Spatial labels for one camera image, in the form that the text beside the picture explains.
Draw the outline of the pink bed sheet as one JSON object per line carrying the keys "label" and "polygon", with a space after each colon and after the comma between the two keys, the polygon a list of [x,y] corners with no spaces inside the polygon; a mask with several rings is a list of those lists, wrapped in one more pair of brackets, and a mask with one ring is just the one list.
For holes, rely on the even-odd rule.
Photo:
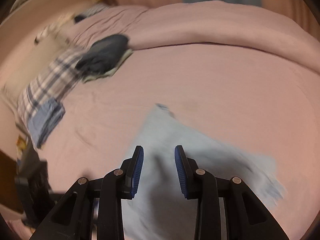
{"label": "pink bed sheet", "polygon": [[41,152],[53,190],[144,148],[138,193],[123,204],[127,237],[193,238],[196,202],[181,193],[176,145],[217,177],[241,177],[290,239],[319,212],[319,74],[307,67],[216,44],[139,50],[63,105]]}

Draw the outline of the light blue strawberry pants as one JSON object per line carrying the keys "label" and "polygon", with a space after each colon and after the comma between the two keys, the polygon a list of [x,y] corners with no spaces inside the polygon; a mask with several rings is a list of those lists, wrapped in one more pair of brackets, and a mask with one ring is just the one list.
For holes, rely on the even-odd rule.
{"label": "light blue strawberry pants", "polygon": [[216,178],[239,177],[266,207],[283,197],[276,161],[212,139],[181,124],[167,106],[157,104],[146,117],[128,150],[144,150],[143,167],[132,200],[122,203],[125,236],[131,239],[193,239],[197,201],[195,172],[183,166],[177,146],[198,168]]}

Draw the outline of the pink folded duvet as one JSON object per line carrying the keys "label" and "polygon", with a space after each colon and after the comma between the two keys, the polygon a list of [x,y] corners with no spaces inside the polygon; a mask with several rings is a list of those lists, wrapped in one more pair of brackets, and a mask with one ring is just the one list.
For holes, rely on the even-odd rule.
{"label": "pink folded duvet", "polygon": [[159,8],[110,7],[65,30],[68,40],[90,47],[112,34],[128,36],[135,50],[218,43],[262,50],[319,71],[319,42],[286,16],[251,5],[221,1]]}

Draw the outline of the striped blue pillow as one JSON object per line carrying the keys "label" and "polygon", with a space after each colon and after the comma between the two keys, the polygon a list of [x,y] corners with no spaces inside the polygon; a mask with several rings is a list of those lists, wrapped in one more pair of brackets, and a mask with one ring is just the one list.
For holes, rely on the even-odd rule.
{"label": "striped blue pillow", "polygon": [[94,6],[88,8],[87,10],[81,12],[80,14],[76,15],[74,17],[74,22],[78,23],[88,17],[91,17],[105,9],[107,9],[109,6],[106,5],[105,3],[97,3]]}

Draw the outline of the plaid pillow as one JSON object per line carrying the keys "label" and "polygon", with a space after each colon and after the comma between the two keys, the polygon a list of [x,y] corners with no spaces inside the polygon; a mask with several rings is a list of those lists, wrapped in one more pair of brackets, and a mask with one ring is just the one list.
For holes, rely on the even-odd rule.
{"label": "plaid pillow", "polygon": [[69,48],[33,78],[17,98],[17,124],[27,133],[27,122],[48,99],[61,101],[78,83],[80,72],[75,66],[83,57],[85,49]]}

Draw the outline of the dark blue folded jeans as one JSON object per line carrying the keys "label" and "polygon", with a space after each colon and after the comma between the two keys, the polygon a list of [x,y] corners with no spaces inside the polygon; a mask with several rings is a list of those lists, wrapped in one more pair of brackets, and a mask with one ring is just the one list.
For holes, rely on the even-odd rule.
{"label": "dark blue folded jeans", "polygon": [[93,43],[75,69],[83,76],[105,74],[116,67],[128,49],[128,42],[127,36],[114,34]]}

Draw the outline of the white plush toy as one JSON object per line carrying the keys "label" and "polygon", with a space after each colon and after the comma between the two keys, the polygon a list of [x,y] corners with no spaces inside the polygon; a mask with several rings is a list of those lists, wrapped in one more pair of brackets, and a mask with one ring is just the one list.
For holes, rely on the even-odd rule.
{"label": "white plush toy", "polygon": [[61,29],[62,25],[58,22],[47,25],[41,32],[39,32],[34,40],[34,44],[38,45],[42,40],[47,38],[49,35],[56,35]]}

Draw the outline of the light blue folded jeans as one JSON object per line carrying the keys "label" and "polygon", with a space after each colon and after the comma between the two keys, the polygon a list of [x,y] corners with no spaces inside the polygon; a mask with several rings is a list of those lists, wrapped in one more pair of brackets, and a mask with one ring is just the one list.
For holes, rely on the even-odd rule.
{"label": "light blue folded jeans", "polygon": [[65,108],[61,102],[56,101],[55,98],[49,98],[29,118],[27,128],[33,146],[36,149],[40,149],[47,141],[53,129],[62,120],[65,112]]}

